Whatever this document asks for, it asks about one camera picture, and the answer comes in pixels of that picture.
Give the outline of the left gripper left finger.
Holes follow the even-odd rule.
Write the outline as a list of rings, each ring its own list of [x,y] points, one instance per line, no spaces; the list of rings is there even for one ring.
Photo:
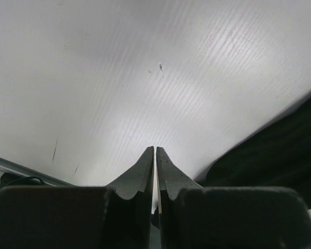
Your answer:
[[[0,189],[0,248],[148,248],[154,148],[106,186]]]

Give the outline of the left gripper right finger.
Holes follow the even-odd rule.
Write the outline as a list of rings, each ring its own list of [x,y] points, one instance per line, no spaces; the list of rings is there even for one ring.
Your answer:
[[[162,248],[311,248],[303,199],[282,187],[202,187],[156,149]]]

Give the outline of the black t shirt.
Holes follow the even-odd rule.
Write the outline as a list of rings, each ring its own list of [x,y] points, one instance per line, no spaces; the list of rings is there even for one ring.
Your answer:
[[[311,97],[219,158],[204,186],[287,187],[311,209]]]

